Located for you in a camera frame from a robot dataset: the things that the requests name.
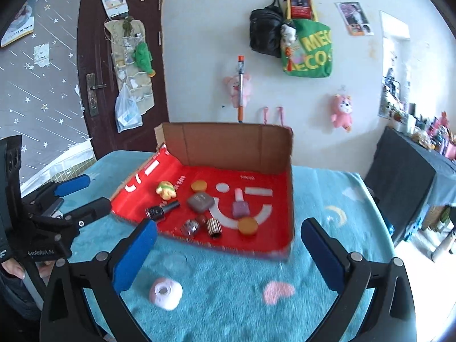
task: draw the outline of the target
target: orange disc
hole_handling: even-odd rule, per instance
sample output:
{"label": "orange disc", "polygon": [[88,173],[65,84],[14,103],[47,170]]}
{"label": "orange disc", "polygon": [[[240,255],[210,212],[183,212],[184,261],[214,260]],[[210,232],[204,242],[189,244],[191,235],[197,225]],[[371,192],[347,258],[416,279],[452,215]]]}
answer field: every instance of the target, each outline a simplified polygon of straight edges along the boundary
{"label": "orange disc", "polygon": [[258,230],[258,223],[251,217],[244,217],[238,221],[238,230],[243,235],[254,235]]}
{"label": "orange disc", "polygon": [[207,189],[207,182],[204,180],[197,180],[194,181],[191,185],[192,190],[197,193],[197,192],[205,192]]}

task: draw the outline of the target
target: orange and silver stick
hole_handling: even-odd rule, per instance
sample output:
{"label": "orange and silver stick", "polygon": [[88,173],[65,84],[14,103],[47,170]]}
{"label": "orange and silver stick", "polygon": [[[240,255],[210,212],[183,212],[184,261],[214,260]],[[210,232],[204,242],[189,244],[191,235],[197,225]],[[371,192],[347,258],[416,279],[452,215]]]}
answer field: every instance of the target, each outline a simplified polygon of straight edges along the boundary
{"label": "orange and silver stick", "polygon": [[242,123],[244,120],[244,56],[238,56],[238,69],[239,69],[239,108],[238,108],[238,122]]}

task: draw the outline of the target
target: small yellow plush figure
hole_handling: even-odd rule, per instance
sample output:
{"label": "small yellow plush figure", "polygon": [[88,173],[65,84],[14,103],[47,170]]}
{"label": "small yellow plush figure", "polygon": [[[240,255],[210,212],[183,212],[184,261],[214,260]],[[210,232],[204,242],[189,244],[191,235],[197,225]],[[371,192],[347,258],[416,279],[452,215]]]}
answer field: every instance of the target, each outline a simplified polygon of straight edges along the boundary
{"label": "small yellow plush figure", "polygon": [[177,197],[176,190],[174,189],[172,183],[169,181],[162,181],[159,183],[155,192],[165,201]]}

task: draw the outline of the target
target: gray star wallpaper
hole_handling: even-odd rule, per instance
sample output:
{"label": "gray star wallpaper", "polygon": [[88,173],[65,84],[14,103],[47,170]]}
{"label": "gray star wallpaper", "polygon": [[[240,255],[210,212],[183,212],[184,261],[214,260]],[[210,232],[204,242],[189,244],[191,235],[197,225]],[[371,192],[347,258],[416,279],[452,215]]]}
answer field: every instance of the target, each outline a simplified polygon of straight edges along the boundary
{"label": "gray star wallpaper", "polygon": [[79,0],[27,5],[33,33],[0,49],[0,138],[22,134],[21,183],[88,139],[76,67]]}

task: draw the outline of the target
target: green bag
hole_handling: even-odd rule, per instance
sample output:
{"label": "green bag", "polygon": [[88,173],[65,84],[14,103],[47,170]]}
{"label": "green bag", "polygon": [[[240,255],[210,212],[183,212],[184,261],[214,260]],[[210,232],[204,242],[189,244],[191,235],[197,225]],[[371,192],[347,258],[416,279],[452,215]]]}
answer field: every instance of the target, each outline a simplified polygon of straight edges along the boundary
{"label": "green bag", "polygon": [[308,19],[291,20],[297,40],[281,45],[284,72],[296,77],[329,77],[332,72],[331,29]]}

